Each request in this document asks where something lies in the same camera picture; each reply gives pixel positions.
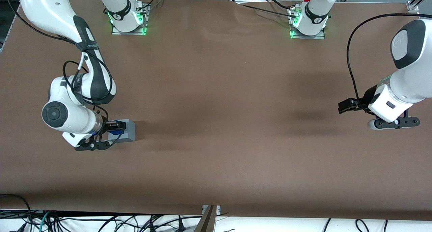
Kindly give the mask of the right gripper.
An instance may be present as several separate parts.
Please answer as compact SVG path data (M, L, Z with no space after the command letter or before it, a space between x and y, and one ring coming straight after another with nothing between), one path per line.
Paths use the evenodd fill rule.
M108 141L97 141L97 137L107 132L125 132L127 123L123 121L107 121L106 123L90 123L81 130L63 132L62 137L74 148L104 148Z

